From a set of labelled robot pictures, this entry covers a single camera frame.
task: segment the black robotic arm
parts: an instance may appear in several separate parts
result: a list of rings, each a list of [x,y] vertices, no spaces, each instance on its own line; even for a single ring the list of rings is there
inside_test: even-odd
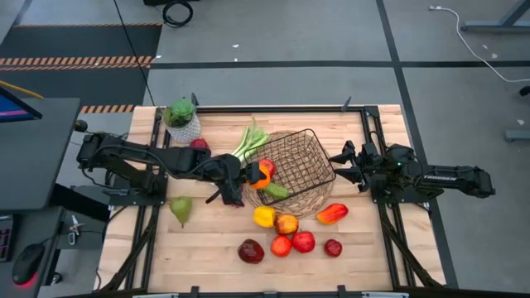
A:
[[[105,132],[87,134],[77,156],[83,171],[104,168],[127,180],[135,191],[146,196],[156,193],[159,190],[157,175],[152,171],[140,171],[127,161],[158,166],[175,179],[215,183],[219,191],[212,199],[221,195],[225,204],[238,206],[243,206],[242,184],[256,183],[263,175],[257,162],[241,169],[239,159],[230,154],[212,157],[210,150],[203,148],[154,148]]]
[[[344,164],[349,169],[336,169],[338,175],[359,183],[361,192],[371,189],[385,203],[427,202],[444,189],[460,190],[466,195],[487,198],[495,194],[489,174],[477,166],[423,165],[414,150],[402,145],[392,145],[380,155],[374,143],[363,144],[356,155],[351,141],[344,145],[342,153],[330,161]]]

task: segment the gray floor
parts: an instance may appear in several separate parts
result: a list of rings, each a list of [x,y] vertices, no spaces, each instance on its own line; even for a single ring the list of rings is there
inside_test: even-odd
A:
[[[514,2],[446,0],[443,5],[455,9],[463,20],[497,20]],[[22,0],[0,0],[0,7],[5,3],[12,4],[7,6],[8,13],[0,12],[0,39]],[[384,3],[402,61],[474,60],[458,40],[454,16],[427,10],[434,1]],[[118,4],[126,22],[160,21],[160,13],[139,0]],[[163,27],[157,62],[389,60],[375,1],[204,0],[192,5],[195,17],[189,26]],[[109,22],[118,19],[107,0],[33,0],[22,19],[25,24]],[[484,57],[530,60],[528,35],[465,36]],[[499,71],[510,79],[530,77],[526,68]],[[530,144],[503,141],[506,128],[530,129],[530,99],[516,96],[523,84],[505,84],[485,68],[405,69],[404,74],[429,162],[481,166],[491,173],[498,191],[489,199],[450,191],[439,199],[460,287],[530,292],[526,253],[530,247],[526,233]],[[350,95],[353,103],[401,103],[392,69],[152,70],[149,85],[160,105],[190,92],[202,104],[219,105],[343,103]],[[130,117],[83,116],[91,129],[116,133],[127,130]],[[73,140],[79,142],[79,136]],[[59,181],[65,185],[87,184],[75,170],[75,148],[70,145],[61,169]],[[70,277],[43,291],[42,297],[91,288],[98,252],[72,253],[61,257],[59,266]],[[78,271],[71,266],[76,259],[82,268]]]

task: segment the computer mouse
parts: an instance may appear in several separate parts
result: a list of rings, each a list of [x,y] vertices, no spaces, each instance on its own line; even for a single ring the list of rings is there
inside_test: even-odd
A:
[[[44,244],[30,244],[22,250],[13,265],[12,279],[17,285],[23,285],[31,280],[39,269],[42,255],[44,254]]]

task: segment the green pear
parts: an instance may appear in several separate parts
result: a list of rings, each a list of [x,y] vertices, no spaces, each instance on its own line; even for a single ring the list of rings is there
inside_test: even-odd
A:
[[[178,197],[171,199],[171,212],[176,216],[184,228],[184,223],[188,221],[191,212],[191,198]]]

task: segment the wire basket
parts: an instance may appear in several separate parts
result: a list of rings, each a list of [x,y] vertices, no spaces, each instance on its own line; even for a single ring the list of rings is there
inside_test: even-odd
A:
[[[274,163],[276,171],[272,182],[287,188],[290,193],[284,199],[276,199],[258,190],[258,197],[264,205],[272,205],[296,197],[308,190],[330,183],[336,177],[324,147],[320,144],[315,132],[309,128],[288,133],[261,145],[254,154],[246,158],[246,162],[261,159],[268,159]]]

